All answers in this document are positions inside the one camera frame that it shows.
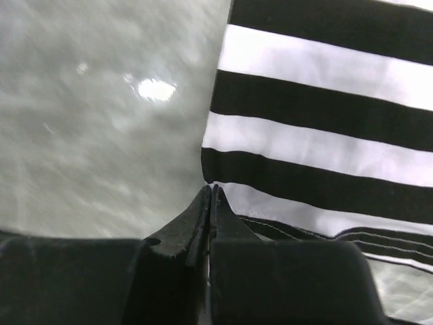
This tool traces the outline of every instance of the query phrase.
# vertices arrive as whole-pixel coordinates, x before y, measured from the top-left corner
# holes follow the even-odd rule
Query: black stripe
[[[433,188],[355,177],[247,152],[202,149],[208,183],[239,183],[322,209],[433,224]]]
[[[433,112],[298,83],[218,71],[211,110],[433,152]]]
[[[433,14],[372,0],[236,0],[230,22],[433,64]]]
[[[240,216],[246,225],[258,234],[262,234],[272,240],[334,240],[335,238],[322,236],[313,232],[306,232],[298,228],[272,220],[262,220],[251,217]],[[356,243],[365,253],[374,255],[390,256],[400,259],[412,259],[423,264],[433,265],[433,237],[404,232],[387,232],[371,228],[353,228],[346,230],[338,236],[338,240]],[[403,242],[403,238],[411,238],[413,241]]]

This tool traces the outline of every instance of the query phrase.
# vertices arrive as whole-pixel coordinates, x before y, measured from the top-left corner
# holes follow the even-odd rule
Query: striped cloth
[[[236,0],[202,168],[260,234],[433,273],[433,13],[388,2]]]

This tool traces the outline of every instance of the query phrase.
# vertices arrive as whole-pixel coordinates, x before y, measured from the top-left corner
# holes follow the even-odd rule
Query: gray surface
[[[228,9],[229,0],[1,0],[0,226],[142,238],[181,212],[203,184]],[[431,276],[372,267],[390,315],[433,317]]]

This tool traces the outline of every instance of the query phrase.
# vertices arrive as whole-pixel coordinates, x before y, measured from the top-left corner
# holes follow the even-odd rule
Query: black plastic part
[[[231,210],[222,188],[215,185],[212,191],[209,240],[260,238]]]
[[[210,188],[147,240],[160,241],[139,259],[122,325],[197,324]]]
[[[215,240],[213,325],[385,325],[367,261],[348,242]]]
[[[3,235],[1,325],[119,325],[139,240]]]

